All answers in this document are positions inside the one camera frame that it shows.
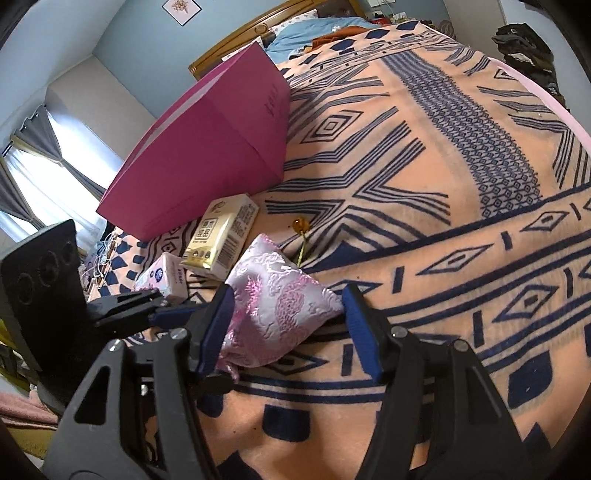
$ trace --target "orange cloth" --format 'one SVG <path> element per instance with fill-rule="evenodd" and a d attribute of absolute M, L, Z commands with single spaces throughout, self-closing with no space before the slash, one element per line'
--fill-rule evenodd
<path fill-rule="evenodd" d="M 296 257 L 291 224 L 303 215 L 307 273 L 334 291 L 358 285 L 423 338 L 468 340 L 522 438 L 554 446 L 591 382 L 589 156 L 484 54 L 417 22 L 380 30 L 354 51 L 279 65 L 292 90 L 284 182 L 253 195 L 246 244 L 266 233 Z M 110 258 L 127 267 L 91 299 L 132 288 L 161 251 L 182 255 L 196 226 L 145 246 L 117 230 Z M 198 303 L 217 285 L 187 283 Z M 223 399 L 201 399 L 200 424 L 214 462 L 248 472 L 237 478 L 352 480 L 383 394 L 346 323 L 328 322 L 283 362 L 245 369 Z"/>
<path fill-rule="evenodd" d="M 322 45 L 326 45 L 327 43 L 332 43 L 337 40 L 344 40 L 345 38 L 353 37 L 355 35 L 359 35 L 360 33 L 367 31 L 369 31 L 368 28 L 357 27 L 355 25 L 351 27 L 341 28 L 336 32 L 329 33 L 328 35 L 322 35 L 321 37 L 312 40 L 312 50 L 316 50 L 317 48 L 320 48 Z"/>

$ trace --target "pink paper bag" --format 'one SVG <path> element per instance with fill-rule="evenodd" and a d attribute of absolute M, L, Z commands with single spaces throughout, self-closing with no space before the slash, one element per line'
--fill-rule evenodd
<path fill-rule="evenodd" d="M 283 180 L 290 87 L 254 43 L 205 75 L 144 135 L 98 214 L 149 241 L 212 200 Z"/>

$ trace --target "white sheer curtain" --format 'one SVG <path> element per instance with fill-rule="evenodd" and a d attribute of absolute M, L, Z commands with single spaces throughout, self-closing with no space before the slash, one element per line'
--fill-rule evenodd
<path fill-rule="evenodd" d="M 117 165 L 103 161 L 76 131 L 50 118 L 63 157 L 91 180 L 108 187 Z M 46 225 L 72 218 L 78 246 L 91 251 L 105 230 L 106 220 L 96 213 L 96 200 L 65 168 L 45 158 L 12 148 L 6 156 L 8 168 L 35 215 Z M 34 233 L 27 222 L 0 212 L 0 228 L 13 240 Z"/>

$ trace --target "blue gripper pad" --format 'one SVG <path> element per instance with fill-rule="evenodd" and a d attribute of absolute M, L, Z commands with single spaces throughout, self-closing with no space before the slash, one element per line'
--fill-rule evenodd
<path fill-rule="evenodd" d="M 184 327 L 193 312 L 206 307 L 206 304 L 197 305 L 191 302 L 191 304 L 187 304 L 184 307 L 162 309 L 162 311 L 152 315 L 148 320 L 150 321 L 150 325 L 160 327 L 162 330 L 172 330 L 174 328 Z"/>
<path fill-rule="evenodd" d="M 220 288 L 224 289 L 223 296 L 219 300 L 213 319 L 201 342 L 199 374 L 204 377 L 216 368 L 217 358 L 234 314 L 234 290 L 227 284 L 222 284 Z M 210 307 L 214 306 L 217 300 L 214 297 Z"/>
<path fill-rule="evenodd" d="M 345 307 L 345 321 L 361 360 L 361 367 L 378 382 L 384 372 L 379 361 L 378 340 L 370 326 L 372 310 L 365 303 L 357 286 L 347 285 L 343 289 L 341 299 Z"/>

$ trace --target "screw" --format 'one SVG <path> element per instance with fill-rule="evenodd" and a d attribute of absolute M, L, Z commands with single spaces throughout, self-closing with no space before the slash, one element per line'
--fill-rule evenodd
<path fill-rule="evenodd" d="M 170 336 L 173 340 L 182 340 L 187 336 L 187 331 L 184 328 L 175 328 L 170 332 Z"/>
<path fill-rule="evenodd" d="M 470 349 L 470 345 L 468 345 L 468 342 L 465 340 L 456 340 L 453 342 L 453 347 L 458 352 L 467 352 Z"/>
<path fill-rule="evenodd" d="M 117 350 L 121 350 L 123 348 L 123 340 L 112 340 L 109 342 L 109 352 L 116 352 Z"/>
<path fill-rule="evenodd" d="M 408 330 L 404 327 L 399 326 L 399 325 L 394 325 L 392 327 L 392 330 L 390 330 L 390 333 L 392 334 L 393 337 L 404 338 L 408 335 Z"/>

